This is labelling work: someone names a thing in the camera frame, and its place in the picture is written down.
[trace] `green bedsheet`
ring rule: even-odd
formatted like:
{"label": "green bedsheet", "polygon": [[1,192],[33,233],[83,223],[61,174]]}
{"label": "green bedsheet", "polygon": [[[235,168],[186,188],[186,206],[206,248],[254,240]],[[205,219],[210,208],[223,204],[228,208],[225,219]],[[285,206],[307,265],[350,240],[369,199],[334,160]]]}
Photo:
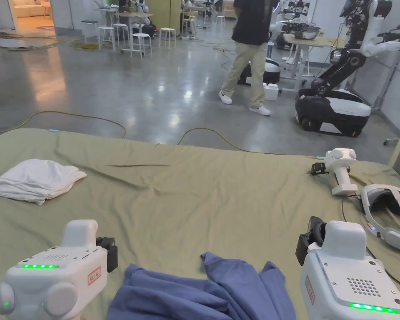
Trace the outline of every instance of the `green bedsheet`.
{"label": "green bedsheet", "polygon": [[[312,215],[342,220],[341,199],[330,193],[334,179],[309,174],[316,160],[40,129],[0,136],[0,176],[31,158],[75,165],[87,177],[42,206],[0,197],[0,282],[18,261],[59,245],[70,220],[95,219],[98,236],[115,237],[119,267],[83,314],[88,320],[105,318],[130,263],[204,278],[200,254],[206,251],[258,270],[271,260],[286,276],[297,317],[307,319],[295,257],[298,236]],[[400,187],[388,166],[357,162],[351,169],[359,187]],[[355,199],[347,199],[344,209],[349,221],[365,225]],[[368,246],[400,280],[400,252],[371,235]]]}

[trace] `white towel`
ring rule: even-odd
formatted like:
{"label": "white towel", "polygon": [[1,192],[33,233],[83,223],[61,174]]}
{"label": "white towel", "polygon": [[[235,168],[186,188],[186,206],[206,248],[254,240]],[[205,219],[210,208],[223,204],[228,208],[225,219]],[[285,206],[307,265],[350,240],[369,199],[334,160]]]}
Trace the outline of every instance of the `white towel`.
{"label": "white towel", "polygon": [[0,196],[42,205],[46,199],[69,192],[74,182],[86,176],[72,165],[29,159],[0,177]]}

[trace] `white sneaker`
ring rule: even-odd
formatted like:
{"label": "white sneaker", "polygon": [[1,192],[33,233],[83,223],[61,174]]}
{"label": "white sneaker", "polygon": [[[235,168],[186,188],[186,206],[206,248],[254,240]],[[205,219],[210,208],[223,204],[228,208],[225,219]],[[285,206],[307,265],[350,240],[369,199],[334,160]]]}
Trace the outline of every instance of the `white sneaker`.
{"label": "white sneaker", "polygon": [[263,116],[269,116],[272,112],[268,110],[266,107],[262,106],[260,108],[249,108],[249,110],[262,114]]}
{"label": "white sneaker", "polygon": [[219,91],[219,97],[221,98],[221,101],[224,103],[224,104],[226,104],[226,105],[231,105],[232,104],[232,100],[231,100],[231,98],[228,96],[228,95],[225,95],[223,92],[222,92],[222,89]]}

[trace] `sofa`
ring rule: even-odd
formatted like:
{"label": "sofa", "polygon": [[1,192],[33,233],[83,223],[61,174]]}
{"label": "sofa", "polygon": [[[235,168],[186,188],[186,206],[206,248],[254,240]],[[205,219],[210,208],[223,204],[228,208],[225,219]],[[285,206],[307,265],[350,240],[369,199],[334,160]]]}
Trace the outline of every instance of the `sofa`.
{"label": "sofa", "polygon": [[[44,15],[44,7],[41,1],[45,0],[14,0],[15,12],[18,18]],[[46,8],[46,14],[50,14],[50,8]]]}

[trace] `gray floor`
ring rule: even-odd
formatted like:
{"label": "gray floor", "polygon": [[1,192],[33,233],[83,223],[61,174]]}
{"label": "gray floor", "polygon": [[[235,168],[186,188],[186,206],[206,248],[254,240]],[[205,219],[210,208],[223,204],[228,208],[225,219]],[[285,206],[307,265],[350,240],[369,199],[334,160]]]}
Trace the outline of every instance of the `gray floor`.
{"label": "gray floor", "polygon": [[[250,88],[238,86],[234,104],[218,98],[228,61],[222,49],[233,50],[231,29],[213,24],[199,30],[202,41],[179,40],[178,48],[158,48],[153,59],[103,50],[77,51],[68,43],[48,50],[9,52],[0,49],[0,130],[22,123],[30,114],[60,110],[108,118],[127,127],[127,139],[175,144],[195,127],[217,130],[229,141],[249,150],[292,155],[324,155],[337,147],[354,148],[360,160],[387,163],[394,147],[384,147],[395,136],[372,115],[357,138],[305,132],[294,120],[294,94],[283,93],[267,102],[274,111],[263,117],[247,109]],[[221,43],[213,49],[212,43]],[[226,53],[232,60],[231,51]],[[277,60],[288,52],[274,51]],[[231,62],[223,65],[229,68]],[[293,86],[282,82],[281,86]],[[105,137],[120,137],[122,129],[101,120],[41,114],[25,127],[53,128]],[[233,149],[213,132],[192,131],[182,144]]]}

